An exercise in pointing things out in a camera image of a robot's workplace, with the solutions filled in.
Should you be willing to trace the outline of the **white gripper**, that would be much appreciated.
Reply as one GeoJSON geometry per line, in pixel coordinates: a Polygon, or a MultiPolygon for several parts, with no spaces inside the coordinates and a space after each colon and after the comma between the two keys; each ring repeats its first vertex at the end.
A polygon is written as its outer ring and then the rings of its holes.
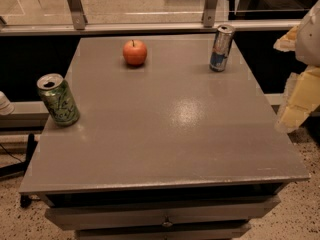
{"type": "Polygon", "coordinates": [[[297,130],[320,106],[320,0],[292,27],[273,48],[295,50],[296,59],[308,66],[304,72],[291,73],[286,81],[283,100],[277,112],[275,129],[283,133],[297,130]]]}

